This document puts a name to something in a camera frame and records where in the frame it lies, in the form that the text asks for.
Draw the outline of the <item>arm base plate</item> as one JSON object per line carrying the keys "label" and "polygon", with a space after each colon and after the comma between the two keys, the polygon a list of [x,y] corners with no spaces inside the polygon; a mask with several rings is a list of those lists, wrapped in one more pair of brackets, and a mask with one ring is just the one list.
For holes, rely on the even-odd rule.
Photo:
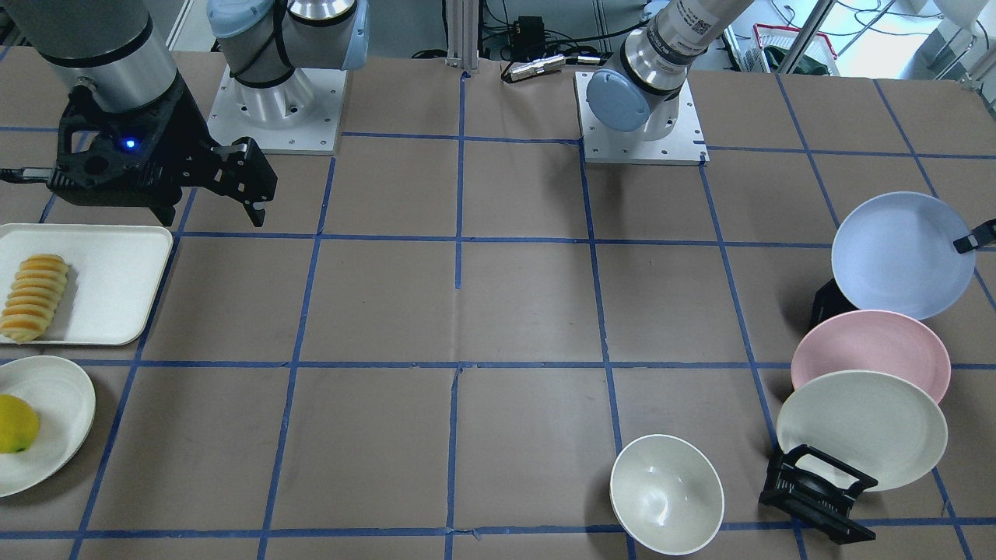
{"label": "arm base plate", "polygon": [[687,84],[675,99],[644,102],[636,86],[602,68],[576,73],[575,90],[588,163],[699,166],[709,162]]}
{"label": "arm base plate", "polygon": [[250,88],[221,79],[207,125],[215,141],[255,139],[267,155],[333,156],[337,150],[349,72],[296,68],[287,81]]}

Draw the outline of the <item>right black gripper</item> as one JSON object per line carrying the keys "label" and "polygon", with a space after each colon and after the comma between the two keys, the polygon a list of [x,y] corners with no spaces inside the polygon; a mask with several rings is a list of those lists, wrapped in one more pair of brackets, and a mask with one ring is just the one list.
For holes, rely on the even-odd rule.
{"label": "right black gripper", "polygon": [[78,206],[146,207],[163,227],[177,223],[184,187],[203,187],[242,205],[265,224],[278,177],[253,138],[221,145],[209,134],[184,78],[138,109],[111,113],[80,79],[59,121],[47,188]]}

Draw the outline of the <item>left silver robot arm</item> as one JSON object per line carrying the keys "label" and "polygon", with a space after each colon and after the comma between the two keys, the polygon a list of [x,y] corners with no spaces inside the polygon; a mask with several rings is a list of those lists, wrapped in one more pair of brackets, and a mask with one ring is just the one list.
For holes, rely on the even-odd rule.
{"label": "left silver robot arm", "polygon": [[579,89],[594,238],[826,249],[861,194],[994,212],[994,124],[953,82],[695,72],[744,1],[673,1]]}

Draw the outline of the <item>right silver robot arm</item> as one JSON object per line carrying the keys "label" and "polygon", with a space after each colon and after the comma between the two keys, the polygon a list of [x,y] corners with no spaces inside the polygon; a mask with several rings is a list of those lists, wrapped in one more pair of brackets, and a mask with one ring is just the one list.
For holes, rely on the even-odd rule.
{"label": "right silver robot arm", "polygon": [[209,189],[263,226],[278,184],[267,153],[333,152],[341,86],[362,68],[366,1],[210,1],[228,75],[207,117],[142,1],[4,1],[3,10],[67,89],[52,166],[3,169],[77,206],[143,207],[171,226],[182,191]]}

